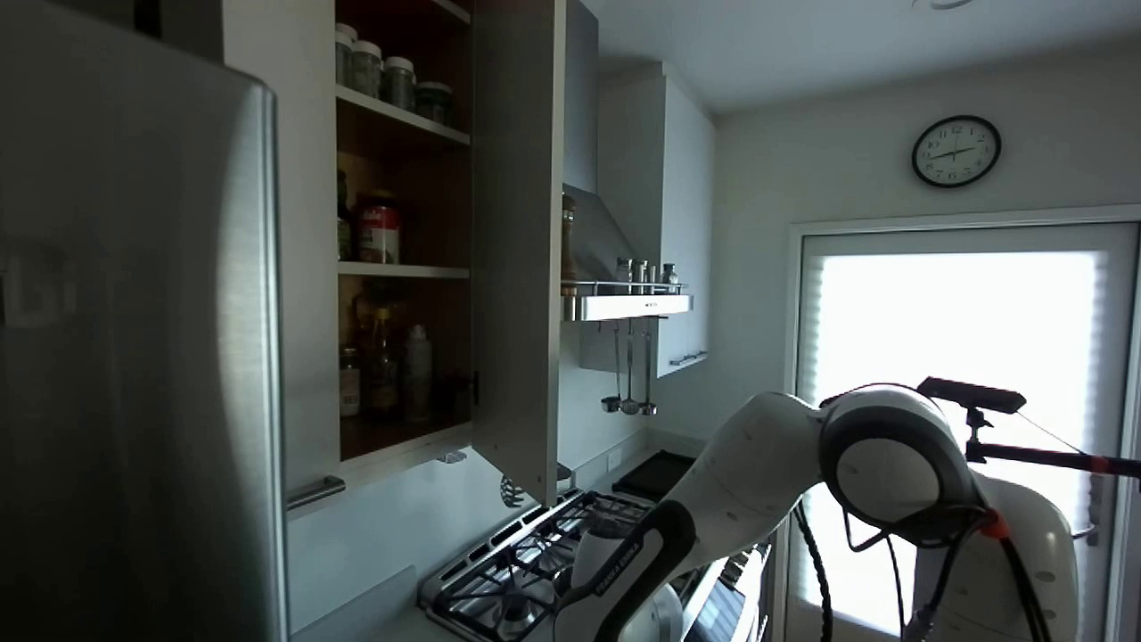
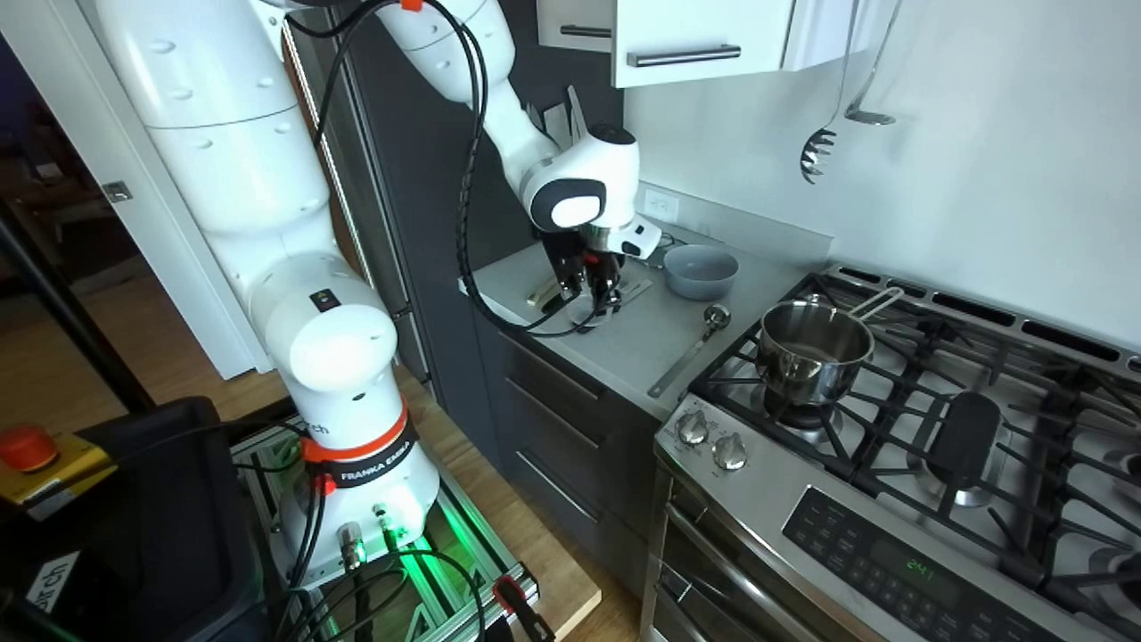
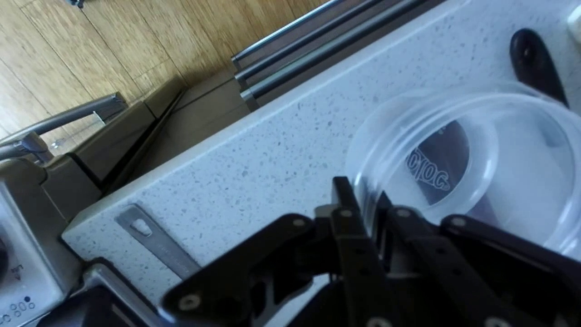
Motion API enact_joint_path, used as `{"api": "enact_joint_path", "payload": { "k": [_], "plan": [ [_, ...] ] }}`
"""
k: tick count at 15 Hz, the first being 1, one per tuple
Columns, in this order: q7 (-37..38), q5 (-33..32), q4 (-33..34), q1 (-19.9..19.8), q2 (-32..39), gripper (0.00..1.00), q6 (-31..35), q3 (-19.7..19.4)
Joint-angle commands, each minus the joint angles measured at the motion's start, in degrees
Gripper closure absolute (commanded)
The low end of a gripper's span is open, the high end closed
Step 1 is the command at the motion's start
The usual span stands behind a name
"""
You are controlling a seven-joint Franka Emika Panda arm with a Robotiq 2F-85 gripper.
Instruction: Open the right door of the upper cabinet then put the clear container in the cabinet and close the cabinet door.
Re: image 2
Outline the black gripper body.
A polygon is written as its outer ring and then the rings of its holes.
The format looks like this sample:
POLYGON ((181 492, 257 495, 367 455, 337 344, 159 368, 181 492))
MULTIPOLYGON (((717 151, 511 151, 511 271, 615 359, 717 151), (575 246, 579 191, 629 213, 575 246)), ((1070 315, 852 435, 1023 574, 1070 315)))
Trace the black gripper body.
POLYGON ((620 311, 623 260, 615 252, 593 248, 578 230, 552 230, 544 240, 544 257, 569 296, 589 293, 595 315, 620 311))

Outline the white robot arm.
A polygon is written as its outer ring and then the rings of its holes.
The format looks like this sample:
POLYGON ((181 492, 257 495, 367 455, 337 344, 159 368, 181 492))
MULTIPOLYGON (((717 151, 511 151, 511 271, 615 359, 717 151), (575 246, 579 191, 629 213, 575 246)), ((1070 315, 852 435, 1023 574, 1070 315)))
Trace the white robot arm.
MULTIPOLYGON (((639 141, 593 125, 555 141, 522 113, 500 0, 381 0, 373 18, 473 113, 527 226, 568 241, 595 306, 613 311, 615 267, 658 246, 635 213, 639 141)), ((284 78, 284 13, 272 0, 93 0, 93 22, 304 417, 276 566, 318 589, 415 541, 437 471, 395 388, 395 324, 335 246, 329 178, 284 78)))

